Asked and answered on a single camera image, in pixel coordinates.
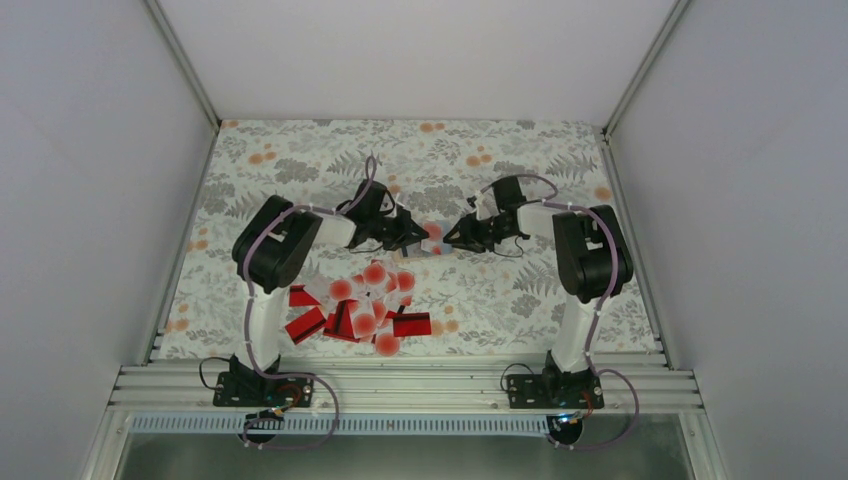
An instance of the gray leaf pattern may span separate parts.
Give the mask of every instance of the gray leaf pattern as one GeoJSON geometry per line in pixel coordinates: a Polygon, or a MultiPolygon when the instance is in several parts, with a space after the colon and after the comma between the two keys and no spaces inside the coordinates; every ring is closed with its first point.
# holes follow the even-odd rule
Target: gray leaf pattern
{"type": "MultiPolygon", "coordinates": [[[[230,250],[250,218],[273,194],[296,202],[334,206],[353,197],[364,177],[364,160],[379,157],[376,180],[412,211],[419,223],[455,222],[465,198],[514,173],[544,172],[560,187],[561,201],[602,203],[596,189],[609,188],[600,152],[588,125],[534,121],[239,120],[222,123],[212,165],[160,354],[167,358],[227,355],[241,338],[243,284],[230,250]]],[[[528,198],[547,186],[522,181],[528,198]]],[[[484,204],[491,204],[484,198],[484,204]]],[[[542,352],[556,337],[565,309],[553,241],[520,242],[522,258],[458,252],[403,265],[415,274],[410,311],[430,312],[434,332],[405,339],[400,355],[487,355],[542,352]]],[[[511,242],[501,246],[512,252],[511,242]]],[[[349,277],[372,258],[336,247],[310,250],[296,283],[323,275],[349,277]]],[[[306,309],[289,309],[280,322],[284,356],[374,355],[371,345],[322,335],[297,347],[284,326],[306,309]]],[[[638,285],[632,281],[604,309],[599,351],[647,351],[653,334],[638,285]]]]}
{"type": "Polygon", "coordinates": [[[306,162],[300,162],[293,158],[281,159],[274,167],[279,169],[277,174],[274,175],[274,179],[280,183],[303,183],[316,180],[319,175],[317,168],[310,167],[306,162]]]}
{"type": "Polygon", "coordinates": [[[533,314],[533,310],[542,304],[542,301],[533,295],[527,295],[526,293],[515,300],[512,301],[512,313],[516,315],[521,315],[524,318],[530,318],[530,315],[533,314]]]}

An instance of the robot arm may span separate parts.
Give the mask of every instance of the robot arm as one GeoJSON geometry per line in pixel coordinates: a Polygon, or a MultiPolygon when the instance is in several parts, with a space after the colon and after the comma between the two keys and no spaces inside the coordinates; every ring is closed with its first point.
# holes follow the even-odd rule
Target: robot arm
{"type": "MultiPolygon", "coordinates": [[[[313,211],[290,214],[260,242],[253,254],[250,278],[260,290],[253,298],[249,328],[252,352],[261,368],[267,369],[279,356],[277,329],[288,308],[285,287],[297,278],[312,245],[355,248],[372,238],[382,243],[383,249],[396,250],[427,238],[427,232],[412,220],[408,210],[395,202],[385,185],[375,181],[369,184],[364,180],[354,198],[359,198],[364,189],[367,190],[360,201],[343,215],[313,211]]],[[[272,195],[239,235],[232,257],[242,279],[248,250],[263,230],[293,205],[285,198],[272,195]]],[[[247,307],[247,284],[242,283],[242,288],[247,307]]],[[[246,346],[237,348],[236,355],[246,359],[246,346]]]]}
{"type": "MultiPolygon", "coordinates": [[[[494,251],[495,244],[516,235],[553,239],[559,278],[566,291],[559,333],[548,352],[540,381],[528,387],[530,391],[524,395],[510,395],[510,405],[512,408],[583,408],[583,395],[592,392],[592,404],[600,408],[603,406],[602,390],[596,388],[600,383],[590,370],[584,351],[590,334],[593,338],[589,350],[597,341],[597,332],[591,332],[591,327],[598,300],[608,288],[612,275],[611,245],[587,214],[563,211],[539,201],[528,202],[516,177],[500,179],[492,188],[498,214],[478,219],[475,213],[470,213],[447,233],[444,241],[456,248],[482,253],[494,251]],[[537,390],[539,383],[544,391],[537,390]]],[[[469,199],[472,206],[476,201],[473,197],[469,199]]],[[[614,296],[633,278],[633,261],[612,207],[600,205],[590,210],[609,228],[615,243],[618,275],[610,293],[614,296]]]]}

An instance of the cable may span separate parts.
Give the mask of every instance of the cable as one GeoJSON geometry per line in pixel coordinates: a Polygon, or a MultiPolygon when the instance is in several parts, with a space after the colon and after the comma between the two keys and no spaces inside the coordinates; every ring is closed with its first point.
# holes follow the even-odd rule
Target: cable
{"type": "Polygon", "coordinates": [[[530,375],[536,375],[535,373],[533,373],[533,369],[532,369],[532,368],[530,368],[530,367],[528,367],[528,366],[527,366],[527,364],[524,364],[524,363],[510,363],[509,365],[507,365],[507,366],[506,366],[506,368],[504,368],[503,373],[501,373],[501,390],[503,390],[504,392],[506,392],[506,391],[508,391],[508,390],[507,390],[506,388],[504,388],[504,386],[503,386],[503,379],[504,379],[504,377],[506,377],[506,372],[507,372],[507,370],[509,370],[509,369],[510,369],[510,368],[512,368],[512,367],[524,367],[524,368],[526,368],[526,369],[527,369],[527,371],[528,371],[528,372],[530,372],[530,375]]]}
{"type": "Polygon", "coordinates": [[[524,256],[524,249],[521,248],[521,245],[518,244],[519,238],[521,238],[521,237],[515,237],[515,246],[518,247],[519,250],[521,250],[521,253],[519,253],[518,255],[506,255],[506,254],[503,254],[503,253],[498,253],[498,252],[495,251],[494,247],[492,247],[492,253],[494,253],[495,255],[497,255],[499,257],[504,257],[504,258],[521,258],[521,257],[523,257],[524,256]]]}
{"type": "Polygon", "coordinates": [[[365,195],[368,193],[368,189],[371,187],[371,184],[374,183],[374,177],[376,175],[377,175],[377,159],[374,157],[374,154],[372,153],[371,155],[368,155],[368,157],[365,159],[365,176],[366,176],[365,188],[363,188],[359,192],[359,195],[357,195],[356,198],[354,198],[352,202],[350,202],[347,205],[345,205],[344,207],[342,207],[339,210],[339,213],[344,215],[345,213],[349,212],[350,209],[352,209],[353,207],[358,205],[359,202],[362,201],[362,198],[365,197],[365,195]],[[373,167],[371,169],[370,173],[368,172],[368,164],[369,163],[371,163],[371,165],[373,167]]]}
{"type": "Polygon", "coordinates": [[[209,390],[214,390],[216,392],[220,391],[221,389],[218,388],[217,385],[214,386],[214,387],[210,387],[206,383],[206,379],[203,378],[203,364],[206,363],[207,360],[221,360],[222,362],[227,362],[227,363],[230,363],[230,361],[229,361],[229,359],[226,359],[224,357],[206,357],[203,360],[201,360],[200,363],[197,365],[197,373],[200,375],[200,383],[202,383],[203,386],[208,388],[209,390]]]}
{"type": "Polygon", "coordinates": [[[259,245],[262,243],[262,241],[265,240],[265,238],[268,237],[268,235],[271,233],[271,231],[273,231],[277,227],[277,225],[281,224],[286,219],[286,217],[288,217],[292,213],[295,213],[295,212],[300,211],[300,210],[312,210],[312,211],[315,211],[315,212],[325,213],[325,214],[328,214],[328,215],[336,215],[336,214],[345,214],[348,211],[350,211],[350,209],[355,207],[362,200],[362,198],[365,196],[369,187],[374,182],[374,176],[377,174],[377,159],[374,158],[373,155],[369,155],[368,158],[365,159],[365,172],[368,175],[368,179],[365,183],[365,187],[359,192],[359,195],[357,195],[356,198],[354,198],[352,202],[348,203],[346,206],[342,207],[338,211],[327,209],[327,208],[322,208],[322,207],[313,207],[311,205],[302,205],[302,204],[301,205],[293,205],[292,207],[288,208],[286,211],[281,213],[277,218],[272,220],[271,223],[269,223],[268,226],[266,226],[265,229],[262,230],[262,232],[259,234],[259,236],[256,237],[256,240],[253,241],[253,244],[247,250],[247,254],[244,256],[244,267],[242,268],[242,274],[244,276],[245,283],[247,283],[247,292],[248,292],[247,307],[244,309],[244,342],[245,342],[245,347],[246,347],[245,349],[247,350],[247,358],[250,360],[250,364],[253,366],[253,370],[257,373],[257,375],[259,375],[260,377],[265,378],[267,380],[278,380],[278,379],[281,379],[281,378],[305,378],[305,379],[308,379],[308,380],[312,380],[313,382],[319,383],[325,389],[327,389],[327,392],[330,394],[330,397],[332,397],[332,399],[333,399],[333,410],[334,410],[333,422],[330,424],[330,430],[328,430],[327,433],[323,437],[321,437],[320,439],[318,439],[317,441],[315,441],[313,443],[309,443],[309,444],[305,444],[305,445],[294,445],[294,446],[268,445],[266,447],[263,444],[252,442],[247,438],[247,431],[253,425],[264,420],[264,419],[254,419],[254,420],[248,422],[244,427],[244,432],[242,434],[242,440],[244,440],[245,446],[254,446],[254,447],[257,447],[259,449],[264,448],[264,449],[268,449],[268,450],[280,450],[280,451],[311,450],[311,449],[318,448],[321,445],[323,445],[327,440],[329,440],[333,436],[336,429],[338,428],[339,417],[341,416],[341,412],[339,410],[339,397],[336,395],[336,392],[335,392],[335,390],[333,390],[333,387],[331,387],[330,384],[328,384],[326,381],[324,381],[324,379],[322,379],[321,377],[318,377],[317,375],[313,375],[311,373],[302,373],[302,372],[278,373],[276,375],[272,375],[272,374],[266,373],[256,363],[256,356],[253,353],[253,348],[251,346],[252,343],[251,343],[251,340],[250,340],[250,316],[251,316],[250,314],[253,311],[253,302],[254,302],[254,299],[256,298],[256,288],[253,284],[253,279],[250,278],[250,268],[249,268],[249,266],[250,266],[250,261],[253,259],[253,255],[256,253],[256,250],[259,249],[259,245]],[[371,164],[373,166],[373,168],[371,169],[370,172],[368,171],[368,165],[369,164],[371,164]]]}
{"type": "Polygon", "coordinates": [[[296,407],[297,404],[300,403],[300,399],[303,397],[303,390],[294,383],[287,383],[281,386],[277,389],[277,393],[282,393],[283,390],[294,390],[294,395],[292,396],[292,403],[285,410],[296,407]]]}
{"type": "Polygon", "coordinates": [[[583,417],[583,420],[586,420],[592,416],[595,407],[592,406],[592,397],[585,390],[580,392],[580,395],[583,395],[583,398],[586,400],[586,415],[583,417]]]}
{"type": "Polygon", "coordinates": [[[514,175],[507,175],[507,176],[501,177],[501,178],[495,180],[494,182],[486,185],[485,187],[481,188],[480,193],[486,193],[486,191],[488,191],[490,188],[492,188],[495,185],[496,182],[499,182],[499,181],[501,181],[505,178],[532,178],[532,179],[535,179],[535,180],[539,180],[540,182],[547,183],[551,187],[551,189],[553,189],[553,193],[551,193],[547,197],[542,197],[545,201],[552,200],[552,199],[554,199],[554,197],[559,195],[559,189],[557,188],[557,186],[554,182],[552,182],[552,181],[548,180],[547,178],[545,178],[545,177],[543,177],[539,174],[536,174],[536,173],[516,173],[514,175]]]}

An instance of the metal frame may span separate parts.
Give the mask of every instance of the metal frame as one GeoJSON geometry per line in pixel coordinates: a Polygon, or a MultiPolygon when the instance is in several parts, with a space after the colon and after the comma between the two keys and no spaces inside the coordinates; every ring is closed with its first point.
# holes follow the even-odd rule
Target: metal frame
{"type": "MultiPolygon", "coordinates": [[[[544,354],[503,356],[286,359],[286,368],[306,371],[333,385],[345,413],[406,414],[559,414],[563,410],[515,411],[508,408],[500,390],[504,368],[522,362],[541,371],[544,354]]],[[[627,375],[639,391],[645,413],[680,413],[703,408],[691,371],[672,371],[661,353],[598,354],[599,367],[612,367],[627,375]]],[[[207,364],[204,374],[214,378],[225,365],[207,364]]],[[[109,399],[108,411],[221,411],[212,394],[200,385],[198,362],[154,361],[145,367],[123,367],[109,399]]],[[[604,377],[607,408],[599,414],[631,410],[633,399],[619,379],[604,377]]],[[[315,413],[332,412],[326,390],[316,386],[315,413]]],[[[255,408],[227,409],[252,412],[255,408]]]]}
{"type": "Polygon", "coordinates": [[[624,115],[624,112],[627,111],[627,107],[630,106],[633,96],[636,94],[639,86],[642,85],[642,81],[645,79],[648,72],[654,66],[654,62],[668,41],[668,38],[674,32],[677,25],[680,24],[683,14],[686,12],[686,9],[691,3],[692,0],[677,0],[671,7],[662,27],[660,27],[660,31],[657,32],[657,36],[654,37],[654,41],[648,48],[648,53],[645,54],[645,57],[639,64],[639,68],[636,69],[636,73],[633,75],[633,78],[630,79],[630,83],[627,84],[627,88],[624,89],[624,93],[618,100],[618,104],[615,106],[609,121],[607,121],[606,127],[604,127],[604,131],[607,135],[611,135],[612,132],[615,131],[616,127],[618,127],[618,123],[621,121],[621,117],[624,115]]]}
{"type": "Polygon", "coordinates": [[[721,462],[707,414],[705,412],[681,413],[679,417],[695,478],[697,480],[726,480],[727,474],[721,462]]]}
{"type": "Polygon", "coordinates": [[[120,466],[127,435],[132,425],[130,412],[107,411],[100,420],[88,460],[83,469],[83,480],[111,480],[120,466]]]}
{"type": "Polygon", "coordinates": [[[675,369],[680,365],[680,358],[677,356],[677,349],[673,344],[672,339],[668,335],[666,329],[663,328],[663,321],[657,311],[657,304],[654,300],[653,289],[651,282],[648,280],[645,260],[642,257],[642,250],[639,248],[639,242],[636,239],[636,233],[633,229],[633,220],[630,216],[630,209],[627,206],[627,198],[624,195],[624,190],[621,186],[621,179],[618,175],[618,168],[615,165],[615,156],[613,155],[613,146],[611,138],[600,127],[594,127],[595,140],[598,143],[598,149],[601,151],[601,159],[604,162],[604,168],[607,172],[607,178],[612,187],[615,206],[618,210],[619,223],[621,224],[622,233],[630,246],[630,253],[633,255],[635,263],[636,280],[639,282],[639,291],[642,293],[642,300],[645,303],[645,311],[648,313],[648,321],[651,324],[657,340],[662,343],[662,351],[665,352],[668,358],[668,366],[675,369]]]}
{"type": "Polygon", "coordinates": [[[203,110],[203,114],[206,115],[206,119],[217,133],[221,124],[221,119],[215,112],[215,108],[212,106],[212,102],[209,100],[206,90],[203,89],[203,84],[200,82],[197,72],[195,72],[194,67],[191,66],[188,55],[186,55],[179,38],[177,38],[177,34],[174,32],[173,27],[171,27],[171,22],[168,21],[168,16],[159,4],[159,0],[143,0],[143,3],[147,7],[148,12],[150,13],[150,18],[156,25],[156,29],[168,45],[168,49],[171,51],[174,61],[177,62],[177,67],[180,69],[180,72],[182,72],[186,82],[188,82],[189,88],[191,88],[191,91],[194,94],[194,98],[203,110]]]}

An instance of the table surface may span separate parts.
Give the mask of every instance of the table surface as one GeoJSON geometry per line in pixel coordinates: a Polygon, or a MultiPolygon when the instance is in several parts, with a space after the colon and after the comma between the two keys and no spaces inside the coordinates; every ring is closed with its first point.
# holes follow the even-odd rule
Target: table surface
{"type": "MultiPolygon", "coordinates": [[[[165,358],[226,355],[241,339],[243,299],[230,249],[268,196],[332,207],[353,197],[365,157],[379,156],[376,180],[402,199],[418,223],[455,223],[465,198],[513,173],[540,173],[560,188],[559,201],[614,204],[592,128],[573,122],[412,120],[224,121],[204,181],[191,240],[160,348],[165,358]]],[[[528,198],[547,193],[523,181],[528,198]]],[[[461,252],[403,264],[416,276],[409,311],[430,312],[433,335],[404,338],[398,355],[487,355],[549,349],[565,291],[553,242],[521,241],[521,258],[461,252]]],[[[518,250],[513,243],[499,247],[518,250]]],[[[371,259],[315,246],[296,283],[322,274],[347,278],[371,259]]],[[[289,319],[305,312],[292,309],[289,319]]],[[[283,356],[375,355],[370,344],[314,335],[294,346],[280,322],[283,356]]],[[[653,333],[638,285],[624,286],[600,323],[596,350],[652,351],[653,333]]]]}

